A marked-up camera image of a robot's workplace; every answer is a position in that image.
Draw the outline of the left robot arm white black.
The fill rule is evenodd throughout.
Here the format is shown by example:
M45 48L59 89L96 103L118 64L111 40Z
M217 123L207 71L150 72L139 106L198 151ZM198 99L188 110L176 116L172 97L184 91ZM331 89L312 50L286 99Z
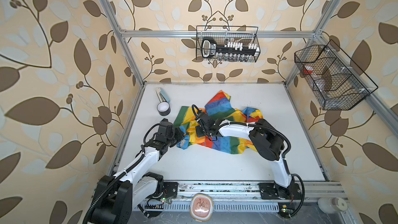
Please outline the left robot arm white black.
M103 176L97 184L84 224L126 224L135 207L149 196L163 194L163 176L149 172L169 148L184 139L185 133L167 119L154 125L158 130L144 137L140 152L123 170Z

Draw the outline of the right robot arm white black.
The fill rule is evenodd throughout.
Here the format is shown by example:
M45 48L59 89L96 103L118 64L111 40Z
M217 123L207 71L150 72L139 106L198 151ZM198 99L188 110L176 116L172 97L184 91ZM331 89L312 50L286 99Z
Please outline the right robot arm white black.
M193 113L195 121L199 124L196 127L199 137L205 136L210 140L224 137L239 138L252 142L258 154L270 162L274 186L268 190L269 196L287 200L295 197L304 198L304 183L300 176L290 173L286 161L291 143L266 120L259 119L256 122L213 120L204 111L194 110Z

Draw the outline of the black tape roll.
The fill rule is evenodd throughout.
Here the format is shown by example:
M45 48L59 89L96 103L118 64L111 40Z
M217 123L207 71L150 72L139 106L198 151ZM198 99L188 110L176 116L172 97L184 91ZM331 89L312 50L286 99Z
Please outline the black tape roll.
M161 116L167 116L171 112L171 107L168 102L160 102L157 105L157 111Z

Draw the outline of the pink round timer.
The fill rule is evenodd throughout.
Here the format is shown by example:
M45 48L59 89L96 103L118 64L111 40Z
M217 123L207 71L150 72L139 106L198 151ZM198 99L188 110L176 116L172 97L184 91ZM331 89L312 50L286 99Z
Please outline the pink round timer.
M189 211L194 220L198 222L207 222L213 214L214 202L208 195L196 194L190 202Z

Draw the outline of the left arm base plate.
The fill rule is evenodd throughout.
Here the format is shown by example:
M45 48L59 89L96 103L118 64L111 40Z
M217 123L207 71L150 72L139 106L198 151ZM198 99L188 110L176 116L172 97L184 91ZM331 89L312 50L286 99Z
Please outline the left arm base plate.
M143 186L135 188L134 198L140 196L142 199L156 199L163 201L165 199L174 199L178 194L178 183L171 182L159 182L157 180L150 180L144 183Z

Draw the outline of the black socket set rail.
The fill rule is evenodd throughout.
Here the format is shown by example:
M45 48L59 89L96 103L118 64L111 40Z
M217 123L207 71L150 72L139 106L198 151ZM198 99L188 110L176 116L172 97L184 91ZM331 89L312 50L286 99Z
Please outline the black socket set rail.
M230 42L218 44L214 38L205 37L199 45L199 51L203 58L209 59L219 55L236 55L258 57L261 49L257 44L249 43L244 46L243 43Z

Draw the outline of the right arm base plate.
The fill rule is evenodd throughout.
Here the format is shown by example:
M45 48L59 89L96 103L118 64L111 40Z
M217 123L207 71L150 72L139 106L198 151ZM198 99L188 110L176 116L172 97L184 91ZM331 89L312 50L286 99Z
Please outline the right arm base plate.
M259 183L258 186L262 200L300 200L304 192L295 181L287 188L276 183Z

